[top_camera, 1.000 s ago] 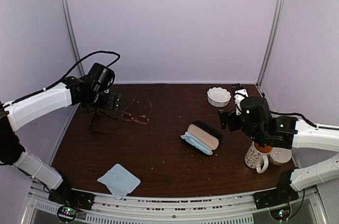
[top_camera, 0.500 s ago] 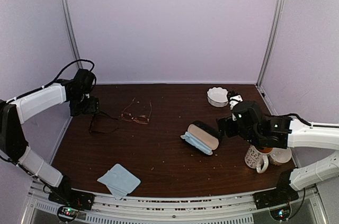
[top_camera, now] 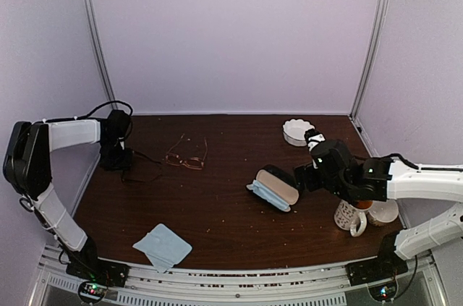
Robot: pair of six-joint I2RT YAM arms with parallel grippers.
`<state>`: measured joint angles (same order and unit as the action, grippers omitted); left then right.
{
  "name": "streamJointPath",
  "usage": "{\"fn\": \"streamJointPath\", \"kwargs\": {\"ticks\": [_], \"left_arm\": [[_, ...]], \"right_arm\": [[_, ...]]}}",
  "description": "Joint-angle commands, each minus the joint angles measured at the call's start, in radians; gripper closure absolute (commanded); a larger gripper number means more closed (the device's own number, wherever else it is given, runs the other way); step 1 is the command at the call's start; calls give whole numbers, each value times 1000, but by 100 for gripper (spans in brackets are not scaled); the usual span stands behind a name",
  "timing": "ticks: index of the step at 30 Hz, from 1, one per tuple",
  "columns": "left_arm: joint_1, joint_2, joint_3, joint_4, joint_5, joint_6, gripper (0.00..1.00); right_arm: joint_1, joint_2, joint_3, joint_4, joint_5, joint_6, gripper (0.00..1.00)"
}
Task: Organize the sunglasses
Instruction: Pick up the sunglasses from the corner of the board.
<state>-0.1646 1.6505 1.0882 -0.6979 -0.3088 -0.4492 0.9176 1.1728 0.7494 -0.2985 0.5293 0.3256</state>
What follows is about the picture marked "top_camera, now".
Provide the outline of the dark brown sunglasses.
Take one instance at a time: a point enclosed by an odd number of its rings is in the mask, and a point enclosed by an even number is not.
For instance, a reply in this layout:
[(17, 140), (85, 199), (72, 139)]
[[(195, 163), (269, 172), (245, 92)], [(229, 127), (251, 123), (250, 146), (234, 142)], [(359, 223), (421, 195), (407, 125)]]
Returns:
[(134, 150), (132, 165), (121, 173), (123, 184), (142, 184), (159, 179), (163, 174), (162, 162)]

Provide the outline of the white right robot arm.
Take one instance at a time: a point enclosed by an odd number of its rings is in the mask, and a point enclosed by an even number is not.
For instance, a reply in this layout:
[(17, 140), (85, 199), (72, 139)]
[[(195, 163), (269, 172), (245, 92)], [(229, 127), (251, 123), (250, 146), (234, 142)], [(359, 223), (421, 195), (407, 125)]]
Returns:
[(415, 255), (462, 236), (462, 166), (412, 163), (398, 153), (360, 160), (340, 140), (309, 137), (311, 164), (302, 167), (306, 189), (328, 190), (350, 203), (422, 198), (451, 201), (442, 214), (393, 234), (388, 250), (371, 262), (375, 277), (385, 278), (399, 258)]

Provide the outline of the black glasses case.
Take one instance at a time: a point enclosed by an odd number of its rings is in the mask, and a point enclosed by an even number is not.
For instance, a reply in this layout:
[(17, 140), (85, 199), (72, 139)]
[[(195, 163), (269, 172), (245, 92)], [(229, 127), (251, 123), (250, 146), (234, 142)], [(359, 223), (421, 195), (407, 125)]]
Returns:
[(290, 204), (290, 207), (299, 200), (300, 192), (296, 189), (294, 177), (273, 164), (268, 164), (261, 168), (254, 180), (261, 182), (277, 195), (280, 195)]

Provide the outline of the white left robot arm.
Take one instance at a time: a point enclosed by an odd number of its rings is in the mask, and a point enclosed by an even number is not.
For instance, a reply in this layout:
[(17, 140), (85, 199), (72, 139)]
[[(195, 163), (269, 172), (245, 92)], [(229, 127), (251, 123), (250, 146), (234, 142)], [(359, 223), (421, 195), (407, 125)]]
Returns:
[(3, 163), (4, 178), (20, 194), (23, 207), (70, 251), (90, 241), (60, 201), (52, 183), (51, 153), (76, 145), (100, 145), (99, 165), (106, 171), (130, 169), (133, 151), (125, 147), (132, 118), (113, 110), (105, 119), (79, 116), (42, 122), (17, 122)]

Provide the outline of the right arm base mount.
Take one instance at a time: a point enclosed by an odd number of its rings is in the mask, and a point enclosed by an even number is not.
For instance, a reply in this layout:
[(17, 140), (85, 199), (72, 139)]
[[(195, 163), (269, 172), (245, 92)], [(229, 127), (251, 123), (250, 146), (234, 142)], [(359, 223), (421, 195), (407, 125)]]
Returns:
[(408, 265), (395, 253), (395, 241), (399, 231), (387, 234), (381, 241), (375, 258), (361, 260), (346, 265), (347, 276), (351, 286), (368, 284), (370, 296), (377, 302), (393, 303), (401, 298), (410, 288), (418, 267), (415, 256), (415, 267), (408, 285), (399, 291), (397, 276), (408, 271)]

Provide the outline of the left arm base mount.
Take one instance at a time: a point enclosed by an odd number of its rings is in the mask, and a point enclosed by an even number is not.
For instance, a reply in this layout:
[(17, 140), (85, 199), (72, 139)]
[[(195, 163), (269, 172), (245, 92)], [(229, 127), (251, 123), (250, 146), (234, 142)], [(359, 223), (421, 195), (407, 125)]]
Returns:
[(96, 243), (91, 237), (86, 239), (79, 251), (73, 251), (65, 244), (61, 244), (61, 247), (69, 259), (66, 267), (68, 275), (105, 287), (125, 286), (129, 266), (100, 259)]

